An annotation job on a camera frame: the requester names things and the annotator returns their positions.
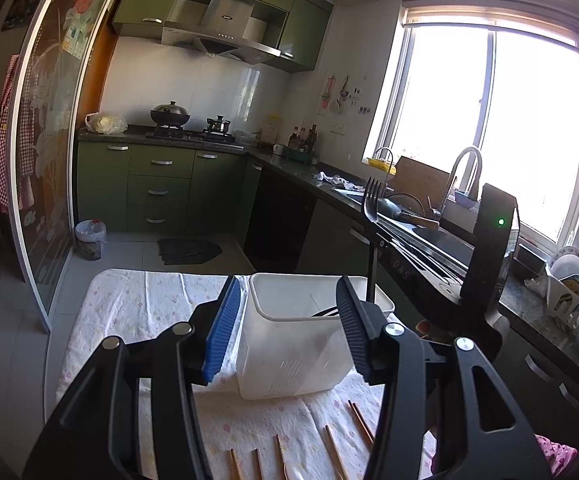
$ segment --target range hood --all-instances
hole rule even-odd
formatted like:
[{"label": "range hood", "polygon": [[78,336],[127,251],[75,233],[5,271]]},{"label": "range hood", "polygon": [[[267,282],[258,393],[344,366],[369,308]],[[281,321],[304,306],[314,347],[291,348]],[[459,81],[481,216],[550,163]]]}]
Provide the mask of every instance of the range hood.
[{"label": "range hood", "polygon": [[166,22],[160,42],[248,64],[280,57],[278,49],[243,37],[252,10],[253,4],[242,0],[211,0],[200,25]]}]

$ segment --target picture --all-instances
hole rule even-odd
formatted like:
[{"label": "picture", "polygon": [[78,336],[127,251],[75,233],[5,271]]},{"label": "picture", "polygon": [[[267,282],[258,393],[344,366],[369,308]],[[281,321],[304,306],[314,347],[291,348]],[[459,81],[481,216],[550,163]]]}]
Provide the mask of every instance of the picture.
[{"label": "picture", "polygon": [[14,0],[1,30],[29,25],[39,2],[40,0]]}]

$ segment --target red checkered cloth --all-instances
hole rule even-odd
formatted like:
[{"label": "red checkered cloth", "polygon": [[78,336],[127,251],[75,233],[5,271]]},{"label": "red checkered cloth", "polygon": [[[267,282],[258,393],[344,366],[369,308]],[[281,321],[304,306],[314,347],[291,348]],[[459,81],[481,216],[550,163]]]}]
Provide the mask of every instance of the red checkered cloth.
[{"label": "red checkered cloth", "polygon": [[[0,213],[7,212],[7,118],[12,97],[14,75],[18,65],[18,54],[10,58],[0,96]],[[34,120],[35,110],[31,108],[32,67],[28,67],[23,84],[20,101],[18,134],[16,136],[16,188],[18,190],[18,209],[27,209],[34,205],[29,176],[34,173]]]}]

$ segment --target white wall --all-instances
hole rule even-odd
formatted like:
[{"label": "white wall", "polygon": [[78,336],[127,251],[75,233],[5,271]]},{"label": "white wall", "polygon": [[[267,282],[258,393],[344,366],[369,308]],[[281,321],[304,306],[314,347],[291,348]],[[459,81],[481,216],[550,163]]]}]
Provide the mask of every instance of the white wall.
[{"label": "white wall", "polygon": [[222,115],[230,131],[259,131],[270,114],[279,114],[289,74],[266,65],[250,66],[141,38],[118,39],[100,109],[130,124],[153,126],[149,111],[176,101],[187,108],[186,127],[201,130],[207,118]]},{"label": "white wall", "polygon": [[[351,7],[336,6],[330,20],[319,63],[314,72],[291,76],[283,117],[297,118],[298,125],[318,126],[317,151],[323,162],[358,176],[378,174],[362,163],[362,154],[378,104],[385,70],[394,41],[401,0],[380,0]],[[317,113],[326,79],[335,75],[332,99],[338,97],[346,76],[346,89],[361,90],[356,106],[348,100],[341,115],[329,108]],[[307,102],[307,110],[300,112]],[[370,113],[359,115],[360,107]],[[343,134],[333,133],[333,125],[343,125]],[[291,133],[291,121],[284,121],[283,139]]]}]

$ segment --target window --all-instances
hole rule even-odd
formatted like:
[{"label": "window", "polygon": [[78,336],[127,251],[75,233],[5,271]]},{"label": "window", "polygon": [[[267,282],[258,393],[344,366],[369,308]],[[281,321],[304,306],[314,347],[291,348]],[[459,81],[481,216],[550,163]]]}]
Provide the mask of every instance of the window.
[{"label": "window", "polygon": [[[400,56],[377,147],[449,172],[478,146],[481,185],[517,198],[522,234],[564,244],[579,216],[579,34],[500,9],[414,10]],[[474,162],[463,159],[457,189]]]}]

